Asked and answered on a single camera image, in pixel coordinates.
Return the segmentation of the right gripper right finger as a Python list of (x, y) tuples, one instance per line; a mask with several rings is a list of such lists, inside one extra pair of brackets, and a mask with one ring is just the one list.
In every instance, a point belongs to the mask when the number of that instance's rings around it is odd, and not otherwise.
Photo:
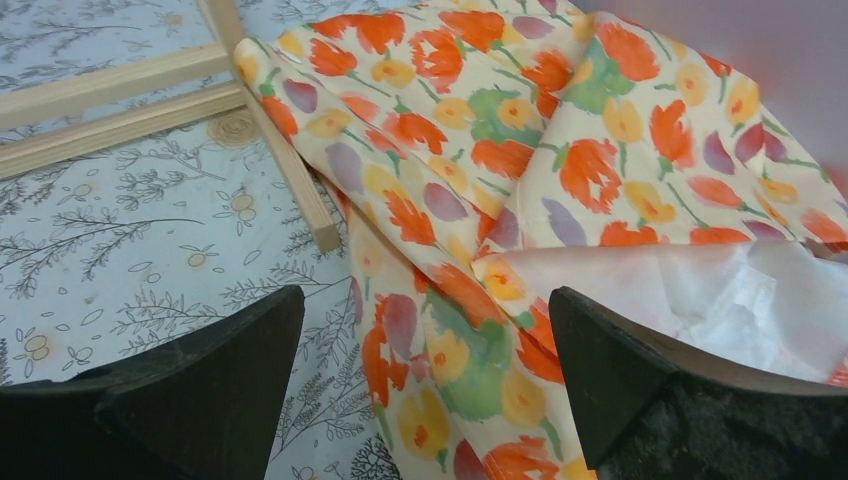
[(553, 336), (584, 460), (601, 479), (843, 479), (844, 388), (751, 368), (568, 287)]

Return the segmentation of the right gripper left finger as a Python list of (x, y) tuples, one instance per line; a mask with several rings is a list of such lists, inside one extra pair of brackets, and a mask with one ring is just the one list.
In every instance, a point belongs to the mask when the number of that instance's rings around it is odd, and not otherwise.
[(1, 391), (5, 479), (261, 479), (303, 325), (283, 287), (71, 379)]

